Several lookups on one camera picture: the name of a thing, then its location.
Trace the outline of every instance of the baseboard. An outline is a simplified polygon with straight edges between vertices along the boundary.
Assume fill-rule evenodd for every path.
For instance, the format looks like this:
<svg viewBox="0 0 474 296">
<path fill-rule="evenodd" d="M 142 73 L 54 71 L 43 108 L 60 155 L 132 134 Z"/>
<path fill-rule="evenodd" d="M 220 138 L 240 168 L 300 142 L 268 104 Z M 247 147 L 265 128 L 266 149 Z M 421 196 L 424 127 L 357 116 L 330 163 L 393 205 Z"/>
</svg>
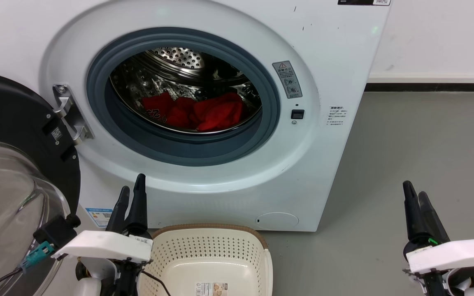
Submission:
<svg viewBox="0 0 474 296">
<path fill-rule="evenodd" d="M 371 73 L 365 92 L 474 92 L 474 75 Z"/>
</svg>

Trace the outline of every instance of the black cable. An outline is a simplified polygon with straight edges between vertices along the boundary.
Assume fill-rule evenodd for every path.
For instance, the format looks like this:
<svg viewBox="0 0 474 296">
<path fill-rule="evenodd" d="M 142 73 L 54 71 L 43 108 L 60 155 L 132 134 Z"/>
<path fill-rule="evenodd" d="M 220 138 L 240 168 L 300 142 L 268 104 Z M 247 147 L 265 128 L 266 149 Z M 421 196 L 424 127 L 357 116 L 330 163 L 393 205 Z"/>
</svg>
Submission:
<svg viewBox="0 0 474 296">
<path fill-rule="evenodd" d="M 4 280 L 8 279 L 9 277 L 13 276 L 13 275 L 16 275 L 16 274 L 20 273 L 21 271 L 23 271 L 23 269 L 21 269 L 21 267 L 20 267 L 20 268 L 17 268 L 16 270 L 14 270 L 11 273 L 5 274 L 4 276 L 0 277 L 0 283 Z"/>
<path fill-rule="evenodd" d="M 160 281 L 160 279 L 155 277 L 153 274 L 147 273 L 143 270 L 142 270 L 142 273 L 147 275 L 148 277 L 152 278 L 153 280 L 159 282 L 164 287 L 164 290 L 166 290 L 167 296 L 171 296 L 170 292 L 167 290 L 166 285 L 164 284 L 163 281 Z"/>
</svg>

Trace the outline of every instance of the white plastic mount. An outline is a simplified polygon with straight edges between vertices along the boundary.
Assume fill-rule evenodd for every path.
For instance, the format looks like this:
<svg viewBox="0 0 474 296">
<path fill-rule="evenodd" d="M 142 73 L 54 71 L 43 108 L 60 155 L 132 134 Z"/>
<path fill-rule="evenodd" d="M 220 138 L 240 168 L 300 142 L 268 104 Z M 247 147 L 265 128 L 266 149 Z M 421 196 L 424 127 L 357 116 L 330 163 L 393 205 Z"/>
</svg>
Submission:
<svg viewBox="0 0 474 296">
<path fill-rule="evenodd" d="M 412 273 L 474 266 L 474 240 L 455 240 L 407 253 Z"/>
<path fill-rule="evenodd" d="M 153 241 L 133 236 L 123 236 L 109 231 L 84 230 L 52 257 L 68 254 L 77 257 L 127 260 L 141 264 L 151 259 Z"/>
</svg>

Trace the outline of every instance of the wall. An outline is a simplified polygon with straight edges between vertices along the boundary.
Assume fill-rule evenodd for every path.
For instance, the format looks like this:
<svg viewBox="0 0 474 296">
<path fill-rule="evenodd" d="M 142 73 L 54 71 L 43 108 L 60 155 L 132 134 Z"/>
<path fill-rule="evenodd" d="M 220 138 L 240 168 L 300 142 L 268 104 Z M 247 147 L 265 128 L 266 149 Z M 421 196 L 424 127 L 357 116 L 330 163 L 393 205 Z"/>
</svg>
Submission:
<svg viewBox="0 0 474 296">
<path fill-rule="evenodd" d="M 368 82 L 474 83 L 474 0 L 392 6 Z"/>
</svg>

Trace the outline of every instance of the qr code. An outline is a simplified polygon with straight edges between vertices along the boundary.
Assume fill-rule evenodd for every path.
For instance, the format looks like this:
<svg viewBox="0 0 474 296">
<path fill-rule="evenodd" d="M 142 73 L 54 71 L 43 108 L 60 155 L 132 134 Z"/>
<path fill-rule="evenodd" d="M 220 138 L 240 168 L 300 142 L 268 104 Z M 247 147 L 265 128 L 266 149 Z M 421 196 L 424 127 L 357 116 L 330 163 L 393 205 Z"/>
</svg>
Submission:
<svg viewBox="0 0 474 296">
<path fill-rule="evenodd" d="M 60 131 L 60 128 L 56 128 L 54 131 L 52 131 L 51 135 L 54 137 L 54 140 L 58 141 L 58 139 L 62 136 L 62 131 Z"/>
<path fill-rule="evenodd" d="M 374 0 L 373 5 L 389 5 L 391 0 Z"/>
</svg>

